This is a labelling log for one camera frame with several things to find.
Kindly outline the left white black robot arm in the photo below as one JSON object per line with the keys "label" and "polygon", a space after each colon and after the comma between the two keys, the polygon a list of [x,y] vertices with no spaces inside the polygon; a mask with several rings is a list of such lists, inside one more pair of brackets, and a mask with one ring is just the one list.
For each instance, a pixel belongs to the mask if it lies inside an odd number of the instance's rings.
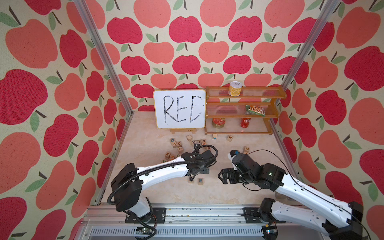
{"label": "left white black robot arm", "polygon": [[206,150],[199,153],[183,153],[169,162],[149,166],[136,167],[134,163],[127,164],[111,182],[112,193],[107,203],[114,205],[116,211],[126,212],[142,222],[149,221],[154,215],[151,203],[141,197],[142,191],[156,184],[175,179],[189,177],[191,180],[201,170],[216,163],[218,153]]}

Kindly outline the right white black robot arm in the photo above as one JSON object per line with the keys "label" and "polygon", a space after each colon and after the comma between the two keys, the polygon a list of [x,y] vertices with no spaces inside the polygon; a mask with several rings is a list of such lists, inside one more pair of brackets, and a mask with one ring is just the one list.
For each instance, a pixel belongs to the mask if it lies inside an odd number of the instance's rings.
{"label": "right white black robot arm", "polygon": [[225,185],[256,185],[262,190],[270,190],[285,195],[302,205],[303,208],[289,206],[277,200],[265,198],[256,211],[249,215],[258,218],[266,226],[289,222],[316,230],[332,240],[361,240],[364,226],[363,206],[357,202],[346,203],[327,196],[300,182],[284,169],[274,164],[259,165],[249,155],[232,150],[228,154],[232,168],[222,169],[218,174]]}

